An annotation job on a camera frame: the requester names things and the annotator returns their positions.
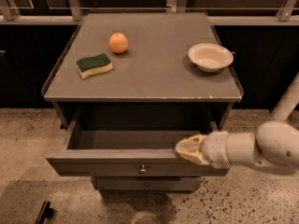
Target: green and yellow sponge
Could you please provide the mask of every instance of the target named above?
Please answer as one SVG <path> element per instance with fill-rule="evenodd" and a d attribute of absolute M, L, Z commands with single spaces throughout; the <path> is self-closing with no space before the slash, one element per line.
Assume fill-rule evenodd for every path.
<path fill-rule="evenodd" d="M 78 72 L 85 79 L 100 73 L 105 73 L 113 69 L 112 61 L 101 53 L 98 56 L 86 57 L 76 61 Z"/>

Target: bowl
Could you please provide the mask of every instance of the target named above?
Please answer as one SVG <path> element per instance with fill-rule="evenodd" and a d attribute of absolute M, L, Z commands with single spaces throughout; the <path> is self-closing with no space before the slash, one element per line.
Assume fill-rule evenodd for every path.
<path fill-rule="evenodd" d="M 205 72 L 215 72 L 230 65 L 234 56 L 223 46 L 212 43 L 201 43 L 188 51 L 190 60 Z"/>

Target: drawer knob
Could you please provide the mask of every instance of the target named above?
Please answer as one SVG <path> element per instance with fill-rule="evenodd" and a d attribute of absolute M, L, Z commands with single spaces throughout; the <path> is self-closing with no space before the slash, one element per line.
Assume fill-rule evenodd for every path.
<path fill-rule="evenodd" d="M 146 170 L 146 165 L 142 164 L 141 169 L 139 170 L 139 173 L 142 175 L 145 175 L 147 172 L 148 172 L 148 170 Z"/>

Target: white pole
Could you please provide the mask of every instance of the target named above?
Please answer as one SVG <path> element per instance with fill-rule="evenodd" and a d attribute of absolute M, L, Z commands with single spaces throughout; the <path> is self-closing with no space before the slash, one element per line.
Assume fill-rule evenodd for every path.
<path fill-rule="evenodd" d="M 299 103 L 299 73 L 289 88 L 282 95 L 277 106 L 272 111 L 272 117 L 277 121 L 284 121 Z"/>

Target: floor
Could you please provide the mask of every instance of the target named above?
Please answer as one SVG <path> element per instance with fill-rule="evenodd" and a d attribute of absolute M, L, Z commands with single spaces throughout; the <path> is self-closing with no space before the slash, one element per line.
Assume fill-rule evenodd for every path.
<path fill-rule="evenodd" d="M 254 131 L 268 110 L 233 110 L 224 129 Z M 299 112 L 290 122 L 299 128 Z M 62 148 L 65 131 L 52 109 L 0 109 L 0 223 L 128 223 L 143 215 L 159 223 L 299 223 L 299 173 L 266 174 L 234 166 L 225 177 L 203 177 L 193 193 L 103 192 L 88 177 L 60 177 L 45 155 Z"/>

